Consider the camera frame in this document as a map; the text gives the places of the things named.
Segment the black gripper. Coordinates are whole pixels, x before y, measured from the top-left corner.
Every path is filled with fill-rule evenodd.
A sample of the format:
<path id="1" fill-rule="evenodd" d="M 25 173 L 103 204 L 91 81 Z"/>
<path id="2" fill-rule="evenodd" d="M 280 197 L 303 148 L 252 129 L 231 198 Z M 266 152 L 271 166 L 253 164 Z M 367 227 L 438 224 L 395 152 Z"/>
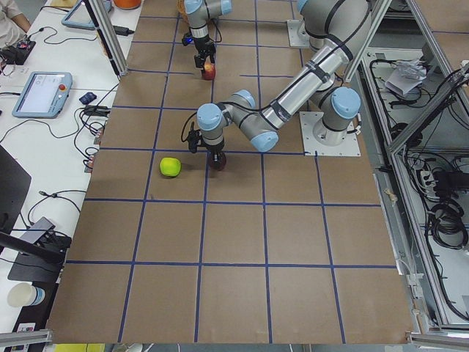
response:
<path id="1" fill-rule="evenodd" d="M 206 148 L 209 151 L 210 161 L 225 161 L 226 156 L 224 153 L 224 141 L 217 144 L 206 144 Z"/>
<path id="2" fill-rule="evenodd" d="M 194 37 L 193 41 L 198 52 L 198 54 L 193 57 L 196 68 L 203 69 L 204 59 L 207 57 L 210 59 L 210 63 L 215 65 L 215 43 L 210 39 L 210 36 L 206 35 L 200 38 Z"/>

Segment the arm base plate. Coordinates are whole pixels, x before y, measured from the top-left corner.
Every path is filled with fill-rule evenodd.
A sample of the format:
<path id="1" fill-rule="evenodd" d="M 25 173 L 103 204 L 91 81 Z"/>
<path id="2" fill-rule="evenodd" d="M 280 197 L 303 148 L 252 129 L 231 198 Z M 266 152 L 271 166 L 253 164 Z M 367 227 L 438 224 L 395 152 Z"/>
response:
<path id="1" fill-rule="evenodd" d="M 311 156 L 360 157 L 356 133 L 333 132 L 327 136 L 320 125 L 322 116 L 323 113 L 318 111 L 300 113 L 304 153 Z"/>

